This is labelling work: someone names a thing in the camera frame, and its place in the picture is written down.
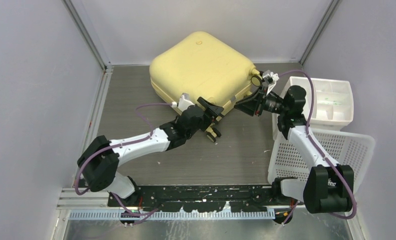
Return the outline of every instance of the white wall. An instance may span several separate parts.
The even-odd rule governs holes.
[[[207,31],[256,63],[297,62],[330,0],[73,0],[115,65],[149,64]]]
[[[376,139],[358,214],[369,239],[396,239],[396,1],[342,1],[304,69],[351,82],[354,121],[344,130]]]
[[[0,1],[0,240],[47,240],[102,71],[61,0]]]

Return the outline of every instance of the white storage container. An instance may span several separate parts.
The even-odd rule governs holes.
[[[350,132],[313,129],[315,138],[326,152],[342,165],[350,165],[354,171],[354,193],[357,192],[373,156],[375,141],[371,136]],[[274,142],[268,167],[267,180],[294,177],[307,181],[310,173],[298,150],[282,134]]]
[[[352,122],[354,117],[354,100],[348,81],[312,78],[315,105],[310,125],[312,129],[339,131]],[[283,98],[288,88],[298,85],[305,89],[304,116],[308,119],[311,104],[311,88],[306,77],[291,76],[280,96]],[[272,113],[273,140],[276,140],[278,114]]]

